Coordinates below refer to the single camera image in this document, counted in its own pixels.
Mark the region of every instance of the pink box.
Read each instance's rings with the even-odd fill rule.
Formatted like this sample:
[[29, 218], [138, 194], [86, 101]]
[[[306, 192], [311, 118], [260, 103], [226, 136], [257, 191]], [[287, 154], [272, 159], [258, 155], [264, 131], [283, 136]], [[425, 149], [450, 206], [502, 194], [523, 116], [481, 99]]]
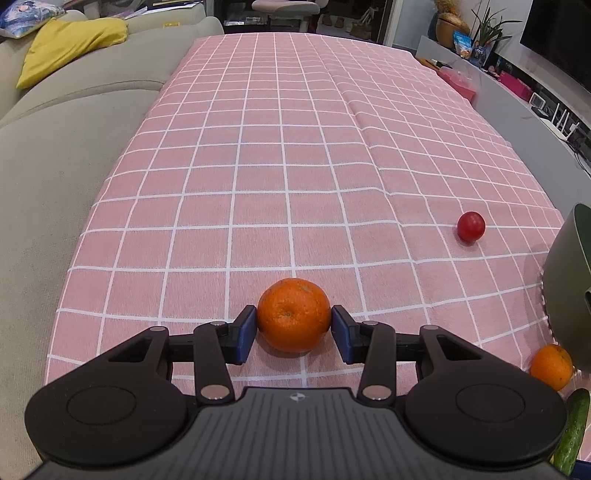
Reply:
[[499, 81], [519, 98], [523, 98], [526, 102], [530, 101], [533, 91], [521, 80], [516, 79], [513, 75], [509, 75], [507, 72], [501, 72]]
[[472, 100], [474, 100], [474, 97], [476, 96], [476, 90], [464, 74], [446, 67], [441, 67], [437, 71], [437, 74], [457, 93], [472, 103]]

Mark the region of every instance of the potted plant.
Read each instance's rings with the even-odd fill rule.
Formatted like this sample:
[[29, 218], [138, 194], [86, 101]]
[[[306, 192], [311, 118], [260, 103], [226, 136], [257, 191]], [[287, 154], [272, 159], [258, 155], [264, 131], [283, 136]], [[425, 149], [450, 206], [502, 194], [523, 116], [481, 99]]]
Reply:
[[504, 10], [504, 8], [499, 10], [498, 12], [491, 14], [490, 3], [491, 0], [488, 0], [488, 3], [486, 4], [485, 13], [482, 18], [480, 18], [480, 16], [478, 15], [478, 13], [480, 13], [480, 6], [482, 5], [482, 0], [480, 0], [480, 4], [478, 5], [478, 12], [472, 10], [472, 13], [476, 17], [474, 19], [474, 23], [476, 24], [476, 20], [478, 20], [479, 25], [476, 31], [474, 32], [474, 37], [472, 41], [472, 57], [470, 58], [470, 62], [480, 68], [482, 68], [486, 63], [494, 45], [497, 42], [512, 37], [511, 35], [503, 35], [502, 26], [507, 23], [521, 22], [521, 20], [503, 20], [502, 16], [501, 19], [497, 21], [496, 16], [500, 14]]

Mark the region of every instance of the yellow pillow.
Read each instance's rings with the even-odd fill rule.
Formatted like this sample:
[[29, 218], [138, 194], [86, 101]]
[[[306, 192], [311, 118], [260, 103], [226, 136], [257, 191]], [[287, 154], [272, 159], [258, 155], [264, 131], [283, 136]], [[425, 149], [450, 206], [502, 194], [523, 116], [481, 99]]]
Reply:
[[127, 24], [120, 18], [64, 22], [52, 18], [33, 40], [25, 57], [17, 89], [29, 88], [72, 60], [127, 39]]

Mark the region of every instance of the television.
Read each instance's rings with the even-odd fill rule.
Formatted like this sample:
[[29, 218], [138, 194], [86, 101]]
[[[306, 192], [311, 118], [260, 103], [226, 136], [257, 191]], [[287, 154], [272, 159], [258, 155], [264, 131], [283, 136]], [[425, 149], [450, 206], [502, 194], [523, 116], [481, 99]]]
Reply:
[[534, 0], [521, 43], [591, 91], [591, 0]]

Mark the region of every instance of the chair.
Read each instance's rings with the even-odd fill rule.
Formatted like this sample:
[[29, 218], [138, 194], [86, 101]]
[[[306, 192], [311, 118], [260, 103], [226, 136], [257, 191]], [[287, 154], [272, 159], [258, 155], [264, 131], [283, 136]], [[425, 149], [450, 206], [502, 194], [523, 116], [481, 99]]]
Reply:
[[329, 0], [290, 1], [290, 0], [255, 0], [252, 9], [269, 15], [271, 19], [299, 20], [300, 32], [308, 31], [309, 18], [318, 15]]

